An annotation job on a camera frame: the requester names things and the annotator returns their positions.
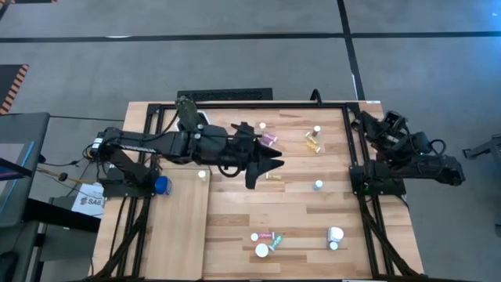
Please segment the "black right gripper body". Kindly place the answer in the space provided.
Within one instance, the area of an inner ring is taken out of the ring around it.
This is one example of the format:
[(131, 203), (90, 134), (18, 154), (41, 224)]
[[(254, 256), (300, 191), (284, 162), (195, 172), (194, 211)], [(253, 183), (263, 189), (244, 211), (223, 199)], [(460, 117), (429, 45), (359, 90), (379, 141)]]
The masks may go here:
[(407, 136), (407, 118), (396, 111), (388, 111), (375, 121), (377, 143), (397, 143)]

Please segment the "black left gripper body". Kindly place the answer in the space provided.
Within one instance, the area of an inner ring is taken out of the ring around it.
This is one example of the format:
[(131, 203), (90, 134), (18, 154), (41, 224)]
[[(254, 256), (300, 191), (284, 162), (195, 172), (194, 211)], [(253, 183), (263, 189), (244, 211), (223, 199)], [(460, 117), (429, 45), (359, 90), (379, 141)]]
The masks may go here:
[(245, 121), (231, 126), (236, 130), (233, 134), (229, 134), (224, 127), (218, 130), (226, 141), (218, 163), (218, 169), (223, 175), (239, 175), (246, 171), (251, 162), (259, 162), (254, 127)]

